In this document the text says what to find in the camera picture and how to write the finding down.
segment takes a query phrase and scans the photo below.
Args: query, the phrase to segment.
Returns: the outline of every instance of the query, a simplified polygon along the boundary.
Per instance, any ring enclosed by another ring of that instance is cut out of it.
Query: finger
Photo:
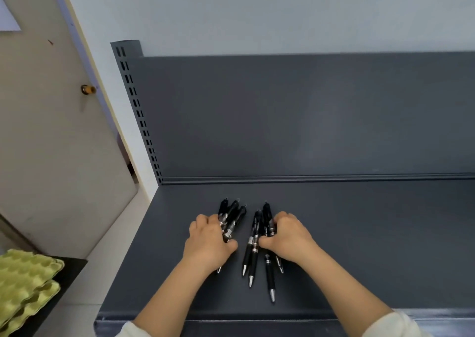
[[[280,219],[282,219],[283,217],[287,217],[287,216],[288,216],[287,212],[284,212],[284,211],[279,212],[279,213],[276,214],[276,216],[274,217],[274,222],[275,222],[275,223],[279,223],[279,220],[280,220]]]
[[[259,238],[259,246],[265,248],[266,250],[272,250],[272,243],[274,242],[274,237],[261,236]]]
[[[208,224],[219,224],[219,220],[217,219],[217,214],[213,214],[208,218]]]
[[[228,248],[230,253],[235,252],[238,249],[238,241],[230,239],[228,243],[226,243],[226,248]]]
[[[196,229],[196,221],[193,220],[190,224],[190,234]]]
[[[196,217],[196,226],[198,229],[203,228],[208,224],[208,218],[204,214],[200,214],[198,217]]]

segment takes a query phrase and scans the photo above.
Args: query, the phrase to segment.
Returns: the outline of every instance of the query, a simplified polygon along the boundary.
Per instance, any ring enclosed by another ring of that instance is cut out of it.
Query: white wall
[[[71,0],[148,195],[156,184],[110,42],[145,55],[475,49],[475,0]]]

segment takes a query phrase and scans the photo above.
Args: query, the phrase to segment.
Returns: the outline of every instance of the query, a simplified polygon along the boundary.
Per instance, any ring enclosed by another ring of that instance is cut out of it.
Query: right hand
[[[279,212],[274,222],[277,224],[277,233],[273,237],[262,236],[259,245],[301,266],[308,253],[317,247],[310,232],[296,216],[287,212]]]

